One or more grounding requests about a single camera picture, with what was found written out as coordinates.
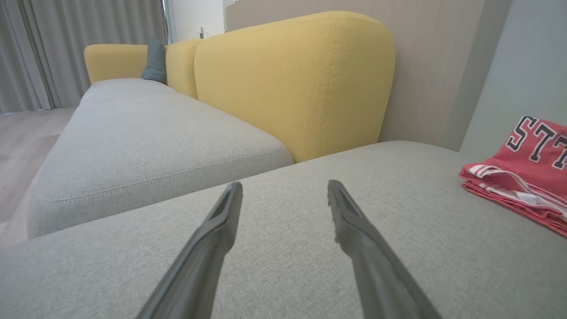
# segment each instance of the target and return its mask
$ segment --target red fabric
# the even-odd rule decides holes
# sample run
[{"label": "red fabric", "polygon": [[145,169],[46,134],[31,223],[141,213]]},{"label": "red fabric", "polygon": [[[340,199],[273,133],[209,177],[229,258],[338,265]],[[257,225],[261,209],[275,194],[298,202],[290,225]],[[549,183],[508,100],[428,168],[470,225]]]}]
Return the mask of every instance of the red fabric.
[{"label": "red fabric", "polygon": [[494,157],[459,175],[467,191],[567,237],[567,127],[525,116]]}]

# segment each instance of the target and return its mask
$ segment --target curtain fold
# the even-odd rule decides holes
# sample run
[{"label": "curtain fold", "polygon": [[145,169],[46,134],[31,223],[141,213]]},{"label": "curtain fold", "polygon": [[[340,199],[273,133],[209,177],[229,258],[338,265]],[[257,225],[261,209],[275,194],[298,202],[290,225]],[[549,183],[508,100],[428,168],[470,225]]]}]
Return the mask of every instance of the curtain fold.
[{"label": "curtain fold", "polygon": [[166,43],[162,0],[0,0],[0,111],[76,106],[97,43]]}]

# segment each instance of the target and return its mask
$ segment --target seat cushion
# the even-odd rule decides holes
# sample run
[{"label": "seat cushion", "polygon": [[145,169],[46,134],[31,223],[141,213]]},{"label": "seat cushion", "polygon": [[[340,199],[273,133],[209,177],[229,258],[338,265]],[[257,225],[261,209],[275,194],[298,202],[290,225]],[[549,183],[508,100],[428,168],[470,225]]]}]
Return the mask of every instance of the seat cushion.
[{"label": "seat cushion", "polygon": [[94,83],[37,180],[29,235],[290,165],[273,136],[158,82]]},{"label": "seat cushion", "polygon": [[[461,188],[459,154],[385,142],[242,180],[236,241],[212,317],[362,317],[335,243],[343,182],[444,318],[557,318],[564,238]],[[2,318],[133,318],[224,186],[0,251]]]}]

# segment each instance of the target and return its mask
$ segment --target teal pillow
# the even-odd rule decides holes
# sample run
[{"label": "teal pillow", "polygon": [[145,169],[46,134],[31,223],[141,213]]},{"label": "teal pillow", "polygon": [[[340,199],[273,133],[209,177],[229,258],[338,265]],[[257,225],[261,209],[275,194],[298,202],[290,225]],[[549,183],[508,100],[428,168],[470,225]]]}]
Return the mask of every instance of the teal pillow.
[{"label": "teal pillow", "polygon": [[142,78],[167,83],[166,47],[157,39],[150,39],[147,44],[147,63]]}]

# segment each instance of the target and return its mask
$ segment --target floor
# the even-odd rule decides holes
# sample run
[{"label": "floor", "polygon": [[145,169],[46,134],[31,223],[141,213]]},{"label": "floor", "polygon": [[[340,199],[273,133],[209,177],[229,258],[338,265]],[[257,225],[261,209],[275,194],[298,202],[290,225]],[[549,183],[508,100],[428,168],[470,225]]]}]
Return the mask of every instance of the floor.
[{"label": "floor", "polygon": [[27,240],[31,188],[75,109],[0,114],[0,248]]}]

